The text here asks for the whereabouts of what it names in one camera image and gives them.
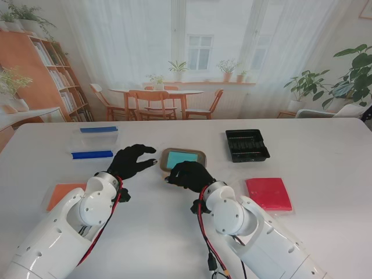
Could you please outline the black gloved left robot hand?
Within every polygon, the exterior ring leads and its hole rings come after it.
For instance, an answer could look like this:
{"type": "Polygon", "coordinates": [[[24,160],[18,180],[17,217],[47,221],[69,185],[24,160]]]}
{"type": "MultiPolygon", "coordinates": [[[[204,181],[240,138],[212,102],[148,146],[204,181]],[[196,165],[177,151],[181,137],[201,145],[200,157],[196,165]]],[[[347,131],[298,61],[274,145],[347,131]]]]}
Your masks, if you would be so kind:
{"type": "Polygon", "coordinates": [[[154,153],[156,153],[156,149],[151,146],[143,144],[128,146],[117,152],[106,172],[122,186],[124,180],[134,177],[137,173],[157,164],[156,159],[137,162],[140,156],[154,153]]]}

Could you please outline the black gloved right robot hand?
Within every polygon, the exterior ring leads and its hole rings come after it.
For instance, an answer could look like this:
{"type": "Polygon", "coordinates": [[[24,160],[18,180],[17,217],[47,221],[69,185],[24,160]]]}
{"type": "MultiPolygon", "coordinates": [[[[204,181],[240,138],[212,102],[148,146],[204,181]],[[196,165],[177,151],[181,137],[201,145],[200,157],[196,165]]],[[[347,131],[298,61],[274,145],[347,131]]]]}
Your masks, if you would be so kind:
{"type": "Polygon", "coordinates": [[[177,163],[165,178],[169,184],[173,184],[193,192],[201,193],[205,187],[216,182],[207,169],[198,162],[184,161],[177,163]]]}

